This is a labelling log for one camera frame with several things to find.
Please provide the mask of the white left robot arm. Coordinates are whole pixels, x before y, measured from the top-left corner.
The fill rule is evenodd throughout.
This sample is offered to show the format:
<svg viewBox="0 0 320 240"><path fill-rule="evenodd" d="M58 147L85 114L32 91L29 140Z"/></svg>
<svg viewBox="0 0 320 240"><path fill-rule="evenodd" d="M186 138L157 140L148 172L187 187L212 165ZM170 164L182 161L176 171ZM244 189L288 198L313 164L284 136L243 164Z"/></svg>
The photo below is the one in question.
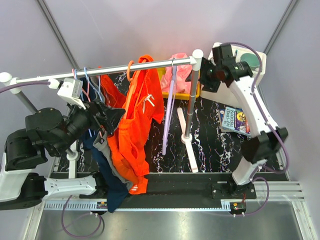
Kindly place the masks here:
<svg viewBox="0 0 320 240"><path fill-rule="evenodd" d="M25 128L11 133L4 145L0 170L0 209L34 207L49 198L78 195L82 199L103 199L111 183L101 173L82 178L48 178L33 170L48 161L46 155L79 157L71 145L88 130L113 134L125 114L123 108L102 102L69 106L68 115L55 108L43 108L25 117Z"/></svg>

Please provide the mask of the pink patterned shorts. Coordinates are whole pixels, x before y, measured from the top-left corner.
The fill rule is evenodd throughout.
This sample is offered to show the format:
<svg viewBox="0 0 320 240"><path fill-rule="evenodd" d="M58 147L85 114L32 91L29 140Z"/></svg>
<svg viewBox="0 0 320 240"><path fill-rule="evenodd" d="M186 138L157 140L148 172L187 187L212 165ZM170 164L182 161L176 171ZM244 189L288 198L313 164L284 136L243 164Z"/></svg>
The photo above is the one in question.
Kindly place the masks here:
<svg viewBox="0 0 320 240"><path fill-rule="evenodd" d="M186 78L192 72L191 65L178 65L176 70L176 93L189 94L191 82L185 82ZM172 78L172 67L165 68L165 74L161 77L160 86L162 92L169 92Z"/></svg>

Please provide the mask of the lilac wire clothes hanger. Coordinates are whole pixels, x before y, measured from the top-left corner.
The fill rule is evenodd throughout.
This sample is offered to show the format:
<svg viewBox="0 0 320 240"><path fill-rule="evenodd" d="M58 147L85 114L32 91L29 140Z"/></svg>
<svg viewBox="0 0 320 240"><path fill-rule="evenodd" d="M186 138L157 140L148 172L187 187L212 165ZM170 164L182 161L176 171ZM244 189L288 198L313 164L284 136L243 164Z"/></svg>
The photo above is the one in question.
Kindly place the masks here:
<svg viewBox="0 0 320 240"><path fill-rule="evenodd" d="M165 156L167 153L170 122L171 122L174 102L176 98L176 74L177 74L177 67L171 64L171 80L170 80L170 86L169 86L169 92L168 92L168 98L167 98L163 138L162 138L162 155L163 156Z"/></svg>

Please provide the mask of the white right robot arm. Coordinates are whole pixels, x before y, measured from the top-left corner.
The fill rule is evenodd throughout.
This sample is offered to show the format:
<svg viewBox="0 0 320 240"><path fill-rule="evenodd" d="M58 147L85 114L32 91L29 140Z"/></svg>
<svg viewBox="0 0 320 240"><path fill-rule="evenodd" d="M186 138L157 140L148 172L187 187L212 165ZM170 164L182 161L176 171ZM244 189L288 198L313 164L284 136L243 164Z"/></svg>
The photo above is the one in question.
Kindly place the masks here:
<svg viewBox="0 0 320 240"><path fill-rule="evenodd" d="M253 73L246 62L236 62L227 56L211 62L206 58L197 61L200 79L205 86L217 90L224 83L241 105L250 128L251 139L241 145L242 158L232 173L232 181L227 185L228 195L239 198L245 186L259 168L275 155L289 133L286 127L279 127L270 116L254 84Z"/></svg>

